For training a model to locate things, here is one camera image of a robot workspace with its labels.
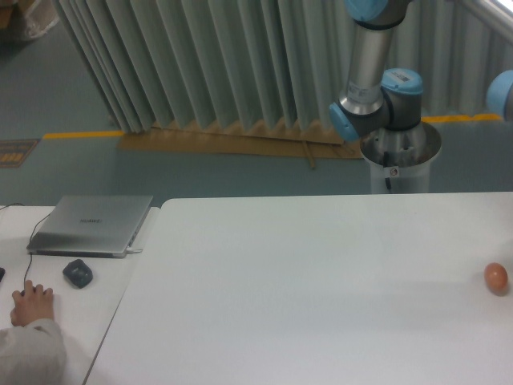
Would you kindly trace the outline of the white sleeved forearm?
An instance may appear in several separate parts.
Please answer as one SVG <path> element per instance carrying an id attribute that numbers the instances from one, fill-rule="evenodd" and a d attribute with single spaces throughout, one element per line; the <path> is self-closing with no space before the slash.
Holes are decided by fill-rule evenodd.
<path id="1" fill-rule="evenodd" d="M 66 360 L 61 329 L 49 318 L 1 330 L 2 384 L 59 384 Z"/>

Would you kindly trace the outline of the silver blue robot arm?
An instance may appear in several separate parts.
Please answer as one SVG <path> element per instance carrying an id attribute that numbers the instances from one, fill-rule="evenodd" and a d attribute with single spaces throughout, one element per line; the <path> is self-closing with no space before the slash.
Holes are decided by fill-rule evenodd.
<path id="1" fill-rule="evenodd" d="M 413 1 L 344 1 L 356 24 L 345 91 L 329 106 L 336 133 L 356 141 L 379 128 L 407 131 L 421 121 L 422 77 L 407 69 L 385 71 L 394 30 Z M 512 44 L 512 1 L 457 1 Z M 489 111 L 512 121 L 512 70 L 488 87 Z"/>

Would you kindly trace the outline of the person's hand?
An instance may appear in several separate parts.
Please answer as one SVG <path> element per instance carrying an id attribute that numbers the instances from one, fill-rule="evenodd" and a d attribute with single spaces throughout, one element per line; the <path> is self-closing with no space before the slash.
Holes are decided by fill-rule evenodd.
<path id="1" fill-rule="evenodd" d="M 12 326 L 28 326 L 40 319 L 55 319 L 54 294 L 42 284 L 34 286 L 31 280 L 24 282 L 23 292 L 12 293 L 14 308 L 10 312 Z"/>

